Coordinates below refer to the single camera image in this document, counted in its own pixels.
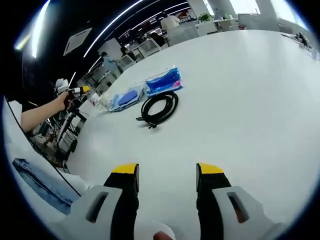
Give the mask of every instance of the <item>office desk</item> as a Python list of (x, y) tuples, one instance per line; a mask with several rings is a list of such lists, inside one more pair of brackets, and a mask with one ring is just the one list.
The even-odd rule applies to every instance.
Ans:
[(184, 88), (172, 117), (152, 130), (136, 121), (142, 103), (93, 112), (68, 160), (70, 172), (102, 185), (116, 166), (139, 163), (137, 220), (164, 222), (188, 240), (200, 239), (198, 162), (224, 169), (273, 221), (295, 219), (319, 177), (320, 62), (279, 32), (228, 31), (138, 62), (108, 92), (173, 65)]

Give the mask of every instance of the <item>ceiling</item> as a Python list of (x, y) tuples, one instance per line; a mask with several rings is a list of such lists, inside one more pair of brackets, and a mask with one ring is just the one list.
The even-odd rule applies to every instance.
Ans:
[[(52, 84), (58, 78), (71, 79), (75, 77), (71, 86), (84, 74), (98, 59), (98, 49), (108, 39), (118, 38), (127, 30), (135, 27), (145, 19), (167, 8), (186, 2), (186, 0), (144, 0), (130, 9), (118, 19), (95, 43), (92, 49), (84, 57), (89, 46), (101, 33), (101, 31), (127, 7), (137, 0), (51, 0), (45, 12), (43, 27), (41, 30), (37, 58), (31, 57), (29, 52), (23, 54), (23, 79), (24, 92), (28, 92), (27, 98), (35, 98), (31, 95), (37, 91), (43, 91), (44, 97)], [(40, 11), (45, 1), (36, 0), (33, 4), (26, 5), (24, 11), (20, 10), (17, 20), (17, 31), (13, 33), (15, 39), (23, 32), (25, 26), (32, 21), (32, 17)], [(183, 4), (167, 11), (171, 13), (189, 5)], [(63, 56), (68, 39), (85, 29), (92, 28), (83, 44), (72, 52)], [(22, 63), (22, 54), (18, 55), (18, 62)], [(34, 102), (46, 102), (48, 99), (33, 99)]]

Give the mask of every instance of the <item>window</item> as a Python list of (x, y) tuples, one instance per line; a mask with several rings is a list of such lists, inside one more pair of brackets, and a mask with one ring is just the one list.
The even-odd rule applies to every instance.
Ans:
[(260, 14), (256, 0), (230, 0), (236, 14)]
[(202, 0), (202, 1), (204, 2), (204, 5), (205, 5), (206, 9), (208, 9), (209, 14), (210, 14), (211, 16), (214, 16), (215, 13), (214, 13), (214, 11), (212, 10), (211, 5), (209, 4), (208, 0)]
[(271, 0), (271, 2), (278, 18), (298, 24), (304, 29), (308, 29), (299, 14), (286, 2), (286, 0)]

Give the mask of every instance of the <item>potted plant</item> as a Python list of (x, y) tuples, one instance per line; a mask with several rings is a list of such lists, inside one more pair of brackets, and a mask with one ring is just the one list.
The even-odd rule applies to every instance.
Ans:
[(211, 21), (211, 16), (208, 13), (202, 13), (200, 14), (200, 16), (198, 17), (199, 22), (209, 22)]

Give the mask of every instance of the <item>denim fabric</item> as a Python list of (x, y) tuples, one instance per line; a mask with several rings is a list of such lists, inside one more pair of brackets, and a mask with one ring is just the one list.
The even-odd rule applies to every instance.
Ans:
[(43, 200), (63, 214), (68, 215), (70, 213), (71, 204), (79, 196), (67, 183), (57, 182), (26, 159), (16, 158), (12, 164), (25, 182)]

